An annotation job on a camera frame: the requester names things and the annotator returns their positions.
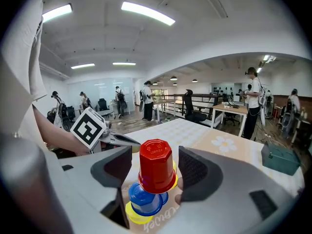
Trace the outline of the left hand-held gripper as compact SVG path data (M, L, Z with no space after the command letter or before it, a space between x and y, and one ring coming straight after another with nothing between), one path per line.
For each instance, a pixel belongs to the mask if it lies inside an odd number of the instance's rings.
M89 149L91 154L94 153L94 148L99 143L99 139L107 144L114 146L140 146L141 144L136 140L129 138L125 135L117 133L103 133L111 128L111 123L106 121L99 113L91 107L86 108L74 125L71 127L70 132Z

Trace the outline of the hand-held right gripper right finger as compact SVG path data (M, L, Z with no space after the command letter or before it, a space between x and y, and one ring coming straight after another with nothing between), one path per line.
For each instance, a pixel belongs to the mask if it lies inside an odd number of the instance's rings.
M178 211L158 234L270 234L298 198L255 166L180 146Z

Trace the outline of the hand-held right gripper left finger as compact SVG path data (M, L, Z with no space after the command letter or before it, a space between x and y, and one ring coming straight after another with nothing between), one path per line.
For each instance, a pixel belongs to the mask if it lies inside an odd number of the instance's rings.
M73 234L131 234L121 197L132 166L130 146L68 159L44 155Z

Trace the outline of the red paper cup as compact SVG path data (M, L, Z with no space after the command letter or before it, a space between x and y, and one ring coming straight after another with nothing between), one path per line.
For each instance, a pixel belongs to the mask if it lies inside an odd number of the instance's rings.
M138 182L152 194L169 191L175 183L172 149L168 142L150 139L139 150L140 170Z

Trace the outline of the person's left forearm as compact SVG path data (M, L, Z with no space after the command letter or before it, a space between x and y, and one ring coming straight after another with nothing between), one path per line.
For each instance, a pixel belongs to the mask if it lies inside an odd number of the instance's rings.
M44 142L74 152L78 156L89 154L89 149L71 132L56 127L34 105L32 107L40 135Z

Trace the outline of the person's right hand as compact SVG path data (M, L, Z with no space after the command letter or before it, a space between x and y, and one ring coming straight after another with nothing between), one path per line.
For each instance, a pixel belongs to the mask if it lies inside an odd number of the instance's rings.
M183 192L183 178L180 177L177 181L177 187L180 189L180 193L175 195L175 202L180 205L181 204L181 197Z

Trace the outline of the black office chair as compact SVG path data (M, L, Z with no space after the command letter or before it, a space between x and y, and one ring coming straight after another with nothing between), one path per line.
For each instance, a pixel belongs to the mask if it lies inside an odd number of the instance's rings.
M104 98L100 98L98 101L98 113L102 117L114 117L114 110L107 105L107 101Z
M226 123L227 121L230 121L230 122L233 123L233 126L235 126L236 122L238 124L240 124L240 121L235 118L236 116L237 116L237 114L230 113L230 112L225 112L224 113L224 117L223 117L223 123Z
M194 123L204 122L207 119L207 115L201 111L195 110L192 103L193 92L190 89L186 90L182 99L186 107L185 119Z

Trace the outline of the wooden desk with white legs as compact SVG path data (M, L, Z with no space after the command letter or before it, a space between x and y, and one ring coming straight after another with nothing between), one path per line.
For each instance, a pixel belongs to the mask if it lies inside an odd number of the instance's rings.
M174 105L174 117L176 116L176 100L175 99L157 99L154 101L157 111L157 122L160 122L160 110L159 105L163 104L173 104Z
M224 113L232 113L232 114L241 116L240 131L239 131L238 136L239 137L242 136L245 123L246 123L246 119L247 119L247 114L248 114L248 110L246 106L239 106L239 108L234 108L232 106L226 106L225 104L218 104L218 105L213 106L212 109L213 109L213 113L212 113L212 120L211 120L211 125L210 125L211 129L213 129L215 126L216 111L222 112L222 115L224 115Z

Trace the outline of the dark green box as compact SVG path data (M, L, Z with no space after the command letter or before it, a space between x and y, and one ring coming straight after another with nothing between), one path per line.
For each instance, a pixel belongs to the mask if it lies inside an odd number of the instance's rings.
M289 176L293 176L301 165L294 151L268 142L265 142L261 150L261 157L264 167Z

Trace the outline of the black metal railing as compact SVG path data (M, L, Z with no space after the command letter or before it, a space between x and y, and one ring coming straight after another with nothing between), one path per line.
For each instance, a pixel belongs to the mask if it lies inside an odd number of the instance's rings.
M170 94L170 95L158 95L155 97L154 101L157 99L175 99L176 102L176 117L185 117L186 107L183 102L183 94ZM208 119L211 119L213 109L212 107L219 104L222 96L220 95L209 95L209 94L193 94L192 103L195 110L201 111L207 115ZM159 110L162 113L168 113L174 115L174 105L173 104L163 104L159 105Z

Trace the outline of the person's white shirt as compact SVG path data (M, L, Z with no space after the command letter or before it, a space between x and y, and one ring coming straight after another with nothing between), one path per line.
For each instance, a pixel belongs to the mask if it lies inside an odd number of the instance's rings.
M14 17L0 47L0 131L46 145L36 123L33 103L47 95L39 67L43 0L27 0Z

